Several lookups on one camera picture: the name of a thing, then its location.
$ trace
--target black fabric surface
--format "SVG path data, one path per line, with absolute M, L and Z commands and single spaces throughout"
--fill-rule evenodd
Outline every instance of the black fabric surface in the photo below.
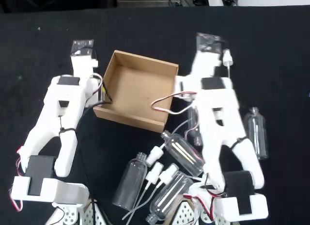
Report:
M 104 73 L 115 49 L 180 65 L 189 73 L 195 55 L 196 32 L 220 35 L 229 41 L 235 62 L 232 81 L 241 107 L 257 106 L 266 118 L 270 157 L 261 162 L 263 193 L 269 206 L 266 220 L 241 224 L 308 224 L 308 133 L 310 7 L 279 8 L 160 8 L 111 9 L 72 12 L 0 15 L 0 220 L 1 224 L 42 225 L 54 208 L 49 203 L 24 202 L 16 213 L 10 188 L 16 150 L 35 125 L 53 76 L 72 72 L 69 53 L 74 39 L 95 39 Z M 183 108 L 178 99 L 172 109 Z M 169 116 L 172 130 L 186 113 Z M 97 119 L 87 115 L 80 127 L 89 188 L 101 209 L 115 225 L 124 211 L 111 204 L 127 162 L 138 151 L 149 153 L 160 145 L 154 132 Z M 59 141 L 41 152 L 56 155 Z M 224 148 L 224 171 L 240 164 Z M 166 153 L 161 162 L 171 163 Z M 85 182 L 80 157 L 74 158 L 66 182 Z M 132 224 L 145 224 L 148 207 Z

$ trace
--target bottle cap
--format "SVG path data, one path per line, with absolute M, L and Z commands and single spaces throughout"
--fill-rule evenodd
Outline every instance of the bottle cap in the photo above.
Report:
M 179 167 L 175 164 L 172 163 L 166 171 L 163 171 L 159 175 L 159 179 L 164 182 L 166 185 L 170 183 L 170 181 L 173 178 L 173 175 L 179 170 Z
M 160 162 L 156 162 L 152 170 L 146 175 L 145 179 L 155 185 L 163 167 L 164 166 Z
M 151 167 L 156 160 L 158 160 L 162 155 L 164 154 L 164 151 L 158 147 L 158 146 L 154 146 L 153 149 L 151 150 L 151 153 L 149 154 L 149 156 L 146 158 L 146 165 L 148 167 Z

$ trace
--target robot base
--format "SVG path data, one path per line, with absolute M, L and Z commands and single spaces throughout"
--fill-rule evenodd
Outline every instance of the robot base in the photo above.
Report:
M 77 215 L 73 212 L 76 208 L 71 209 L 68 206 L 59 206 L 61 209 L 56 208 L 52 216 L 46 222 L 46 225 L 93 225 L 93 207 L 90 203 L 83 213 L 83 216 L 80 216 L 79 221 Z M 96 224 L 95 225 L 108 225 L 108 223 L 104 220 L 97 204 L 95 204 L 95 216 L 96 216 Z

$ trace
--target white robotic arm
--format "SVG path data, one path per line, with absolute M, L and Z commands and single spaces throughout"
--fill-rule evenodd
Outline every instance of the white robotic arm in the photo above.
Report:
M 64 85 L 64 81 L 75 81 L 78 85 Z M 38 155 L 51 138 L 59 136 L 62 147 L 55 162 L 55 173 L 59 177 L 69 175 L 77 146 L 74 129 L 83 113 L 86 99 L 92 95 L 96 87 L 97 80 L 90 76 L 82 79 L 75 76 L 57 76 L 52 79 L 38 121 L 29 132 L 25 144 L 18 150 L 24 172 L 29 157 Z
M 25 176 L 16 176 L 11 189 L 11 198 L 20 201 L 51 202 L 54 207 L 64 211 L 67 225 L 83 224 L 83 208 L 89 202 L 88 188 L 83 184 L 66 183 L 53 178 L 69 175 L 75 151 L 77 137 L 75 129 L 85 107 L 98 102 L 101 83 L 93 76 L 93 67 L 98 66 L 92 59 L 93 40 L 85 49 L 75 50 L 71 55 L 74 74 L 56 76 L 52 79 L 44 98 L 44 106 L 34 128 L 29 132 L 24 145 L 17 151 Z M 59 136 L 61 149 L 58 157 L 38 156 L 39 152 L 53 137 Z M 55 224 L 59 213 L 55 211 L 48 224 Z
M 238 188 L 238 183 L 232 182 L 234 181 L 234 179 L 232 180 L 233 177 L 225 179 L 220 167 L 221 147 L 226 145 L 231 148 L 242 164 L 244 171 L 236 174 L 236 177 L 240 177 L 240 179 L 244 177 L 245 181 L 240 182 L 240 184 L 252 184 L 253 189 L 248 196 L 248 207 L 250 207 L 251 212 L 242 213 L 242 206 L 238 204 L 235 196 L 215 199 L 214 211 L 218 216 L 230 222 L 266 218 L 268 216 L 266 198 L 261 194 L 254 193 L 254 189 L 260 189 L 264 186 L 264 177 L 253 144 L 246 138 L 232 82 L 229 78 L 214 77 L 216 66 L 221 64 L 219 60 L 221 51 L 220 46 L 218 46 L 220 38 L 199 33 L 197 41 L 197 53 L 191 73 L 185 77 L 177 77 L 175 84 L 176 92 L 197 92 L 193 106 L 198 112 L 199 131 L 203 142 L 202 155 L 205 160 L 203 167 L 205 176 L 201 183 L 194 184 L 190 188 L 189 193 L 194 196 L 198 195 L 205 201 L 206 205 L 210 205 L 211 194 L 201 188 L 205 184 L 206 177 L 208 177 L 207 184 L 212 185 L 216 193 L 225 192 L 227 187 Z M 227 66 L 229 67 L 232 64 L 230 54 L 229 58 L 226 59 L 230 61 Z

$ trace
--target red and white wire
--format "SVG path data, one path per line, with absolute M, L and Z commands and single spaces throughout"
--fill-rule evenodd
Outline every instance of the red and white wire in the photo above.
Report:
M 157 103 L 159 103 L 159 102 L 161 102 L 161 101 L 163 101 L 163 100 L 165 100 L 165 99 L 168 99 L 168 98 L 170 98 L 170 97 L 172 97 L 172 96 L 183 95 L 183 94 L 194 95 L 194 94 L 197 94 L 197 93 L 196 93 L 196 92 L 192 92 L 192 91 L 182 91 L 182 92 L 179 92 L 179 93 L 170 94 L 169 96 L 165 96 L 165 97 L 162 97 L 162 98 L 159 98 L 159 99 L 153 101 L 153 102 L 151 103 L 151 108 L 152 108 L 153 110 L 166 112 L 166 113 L 169 113 L 169 114 L 172 114 L 172 115 L 181 114 L 181 113 L 185 112 L 186 110 L 188 110 L 190 107 L 192 107 L 193 102 L 192 102 L 190 105 L 188 105 L 187 107 L 185 107 L 184 109 L 182 109 L 182 110 L 180 110 L 180 111 L 178 111 L 178 112 L 174 112 L 174 111 L 171 111 L 171 110 L 167 110 L 167 109 L 164 109 L 164 108 L 161 108 L 161 107 L 154 107 L 154 105 L 157 104 Z
M 15 162 L 15 166 L 16 166 L 16 171 L 17 171 L 17 175 L 18 176 L 22 176 L 21 173 L 19 172 L 19 166 L 20 166 L 20 158 L 18 158 Z M 13 207 L 15 208 L 15 210 L 17 212 L 21 212 L 23 210 L 23 201 L 19 202 L 19 205 L 17 204 L 17 202 L 12 198 L 11 196 L 11 192 L 12 192 L 12 187 L 9 189 L 9 196 L 12 202 Z
M 185 140 L 187 140 L 188 133 L 191 132 L 191 131 L 194 130 L 194 129 L 197 129 L 198 126 L 199 126 L 199 122 L 197 122 L 197 124 L 196 124 L 193 128 L 188 129 L 187 131 L 185 131 L 185 133 L 184 133 L 184 138 L 185 138 Z
M 96 90 L 93 92 L 93 95 L 94 95 L 96 92 L 98 92 L 100 90 L 102 83 L 103 83 L 103 79 L 102 79 L 102 76 L 100 76 L 98 73 L 93 73 L 92 76 L 93 77 L 96 76 L 100 79 L 100 83 L 98 85 L 98 88 L 96 88 Z
M 11 197 L 11 191 L 12 187 L 9 189 L 9 195 L 12 202 L 13 207 L 17 212 L 21 212 L 23 210 L 23 201 L 20 201 L 19 205 L 16 203 L 16 201 Z
M 187 198 L 187 199 L 197 199 L 200 204 L 202 205 L 203 209 L 205 210 L 205 212 L 207 213 L 208 217 L 210 218 L 211 221 L 214 221 L 214 218 L 213 218 L 213 199 L 211 199 L 211 205 L 210 205 L 210 212 L 207 208 L 207 206 L 204 204 L 203 200 L 198 197 L 198 196 L 192 196 L 190 194 L 187 194 L 187 193 L 184 193 L 183 194 L 183 197 Z

